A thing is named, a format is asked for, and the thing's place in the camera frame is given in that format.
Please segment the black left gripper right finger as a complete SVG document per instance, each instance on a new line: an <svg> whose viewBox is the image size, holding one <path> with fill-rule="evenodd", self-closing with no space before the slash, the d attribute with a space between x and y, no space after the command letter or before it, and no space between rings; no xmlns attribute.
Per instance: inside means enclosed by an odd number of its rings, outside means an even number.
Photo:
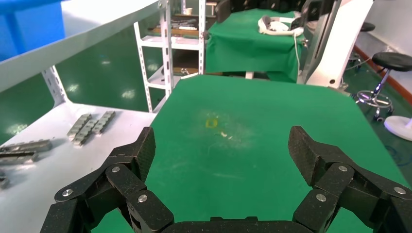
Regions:
<svg viewBox="0 0 412 233"><path fill-rule="evenodd" d="M294 222L324 233L343 208L375 233L411 232L410 189L362 168L339 147L313 140L301 126L291 128L288 150L311 187Z"/></svg>

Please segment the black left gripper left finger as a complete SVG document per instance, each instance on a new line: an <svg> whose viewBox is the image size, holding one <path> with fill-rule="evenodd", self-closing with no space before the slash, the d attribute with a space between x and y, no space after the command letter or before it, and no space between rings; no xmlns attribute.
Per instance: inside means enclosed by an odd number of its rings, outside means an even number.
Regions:
<svg viewBox="0 0 412 233"><path fill-rule="evenodd" d="M89 233L113 210L136 233L164 231L174 223L173 214L145 184L155 149L151 127L135 142L114 148L98 169L56 192L41 231Z"/></svg>

